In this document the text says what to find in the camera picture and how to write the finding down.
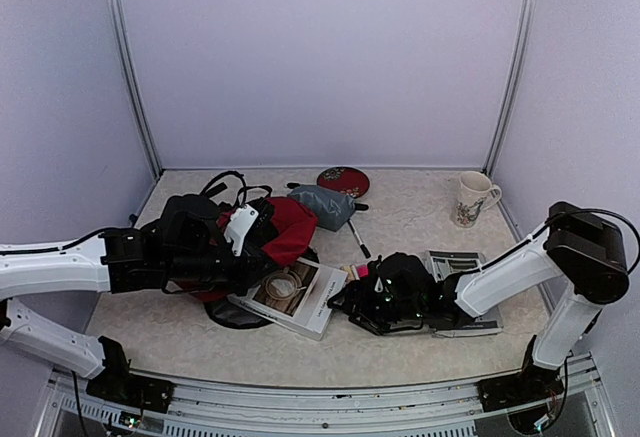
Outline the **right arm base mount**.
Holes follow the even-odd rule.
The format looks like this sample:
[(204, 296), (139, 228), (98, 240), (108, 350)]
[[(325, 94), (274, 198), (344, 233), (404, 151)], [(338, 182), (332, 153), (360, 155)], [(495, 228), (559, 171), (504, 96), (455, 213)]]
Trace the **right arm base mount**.
[(516, 407), (560, 395), (566, 385), (559, 377), (560, 370), (549, 370), (534, 364), (533, 348), (537, 336), (529, 341), (517, 372), (485, 378), (477, 383), (479, 400), (484, 412)]

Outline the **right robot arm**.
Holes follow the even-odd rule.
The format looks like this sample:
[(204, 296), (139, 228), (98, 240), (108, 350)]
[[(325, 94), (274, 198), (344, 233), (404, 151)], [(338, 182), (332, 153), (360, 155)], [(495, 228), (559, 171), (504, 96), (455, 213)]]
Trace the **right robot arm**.
[(626, 259), (620, 227), (639, 232), (627, 218), (605, 209), (553, 204), (546, 220), (512, 248), (474, 268), (435, 279), (415, 255), (396, 252), (367, 264), (368, 273), (327, 301), (329, 308), (376, 335), (423, 329), (458, 330), (502, 302), (548, 280), (567, 287), (543, 330), (532, 338), (528, 365), (513, 376), (511, 390), (535, 399), (571, 348), (603, 308), (629, 290), (635, 263)]

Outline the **red student backpack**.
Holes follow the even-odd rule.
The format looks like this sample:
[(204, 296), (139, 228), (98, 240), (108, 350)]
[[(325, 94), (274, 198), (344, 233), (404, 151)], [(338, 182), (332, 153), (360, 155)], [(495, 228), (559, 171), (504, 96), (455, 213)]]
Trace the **red student backpack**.
[[(252, 230), (242, 254), (262, 249), (281, 270), (307, 256), (318, 218), (304, 205), (289, 197), (269, 198), (274, 207), (270, 221)], [(222, 288), (224, 274), (235, 263), (224, 231), (233, 204), (216, 204), (201, 194), (171, 197), (161, 216), (141, 227), (153, 249), (169, 259), (169, 273), (162, 280), (167, 286), (176, 283), (201, 301), (210, 320), (234, 329), (249, 330), (264, 327), (268, 321), (256, 317), (228, 300), (230, 294), (244, 296), (247, 292), (228, 292)]]

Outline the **white paper book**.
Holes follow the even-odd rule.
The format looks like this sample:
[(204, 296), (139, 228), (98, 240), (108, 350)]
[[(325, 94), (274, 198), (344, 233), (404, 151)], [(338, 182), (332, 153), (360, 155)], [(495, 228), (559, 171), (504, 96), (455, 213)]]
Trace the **white paper book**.
[(320, 341), (332, 310), (331, 297), (347, 283), (348, 273), (308, 259), (266, 276), (245, 296), (231, 294), (238, 307), (304, 337)]

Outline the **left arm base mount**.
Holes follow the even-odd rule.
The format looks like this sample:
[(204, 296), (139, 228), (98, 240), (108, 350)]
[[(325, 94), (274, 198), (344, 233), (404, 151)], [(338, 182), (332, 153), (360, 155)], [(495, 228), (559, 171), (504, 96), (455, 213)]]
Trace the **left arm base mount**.
[(132, 373), (120, 343), (105, 336), (99, 337), (98, 342), (104, 353), (103, 369), (88, 380), (86, 393), (141, 411), (166, 414), (175, 385), (168, 380)]

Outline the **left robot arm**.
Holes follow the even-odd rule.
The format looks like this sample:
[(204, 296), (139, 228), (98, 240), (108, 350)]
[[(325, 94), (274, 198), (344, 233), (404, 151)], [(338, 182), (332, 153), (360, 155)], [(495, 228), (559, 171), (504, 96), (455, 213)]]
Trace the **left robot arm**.
[(1, 249), (1, 340), (62, 366), (121, 402), (140, 391), (122, 346), (77, 333), (25, 306), (24, 296), (65, 291), (246, 293), (267, 265), (249, 241), (272, 205), (241, 203), (224, 217), (202, 195), (174, 196), (161, 216), (136, 228), (104, 228), (68, 243)]

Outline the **ianra magazine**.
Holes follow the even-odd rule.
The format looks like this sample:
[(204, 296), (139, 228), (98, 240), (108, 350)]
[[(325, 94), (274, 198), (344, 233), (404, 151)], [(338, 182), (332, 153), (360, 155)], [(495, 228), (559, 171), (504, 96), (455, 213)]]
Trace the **ianra magazine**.
[[(485, 262), (485, 256), (478, 252), (445, 252), (427, 250), (423, 255), (423, 263), (436, 283), (442, 283), (455, 273), (472, 270)], [(464, 320), (462, 317), (451, 329), (440, 324), (429, 324), (433, 334), (438, 337), (479, 337), (497, 335), (503, 332), (502, 315), (498, 307), (490, 309), (486, 314)]]

